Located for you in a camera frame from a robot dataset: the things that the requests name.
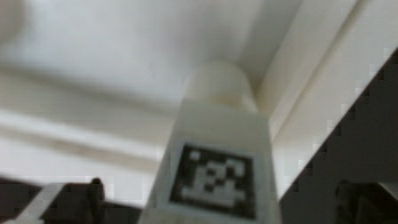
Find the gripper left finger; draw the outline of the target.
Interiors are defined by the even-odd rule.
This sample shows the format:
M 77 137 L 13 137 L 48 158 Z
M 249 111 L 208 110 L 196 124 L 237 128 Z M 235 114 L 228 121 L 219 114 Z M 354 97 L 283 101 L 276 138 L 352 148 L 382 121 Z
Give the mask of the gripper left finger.
M 100 178 L 45 186 L 11 224 L 139 224 L 141 209 L 112 203 Z

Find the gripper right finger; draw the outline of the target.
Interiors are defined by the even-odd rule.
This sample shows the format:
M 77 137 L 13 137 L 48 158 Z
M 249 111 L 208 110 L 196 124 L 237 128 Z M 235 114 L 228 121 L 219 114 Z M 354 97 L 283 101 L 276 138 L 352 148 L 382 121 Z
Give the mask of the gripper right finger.
M 398 224 L 398 200 L 377 183 L 342 181 L 334 224 Z

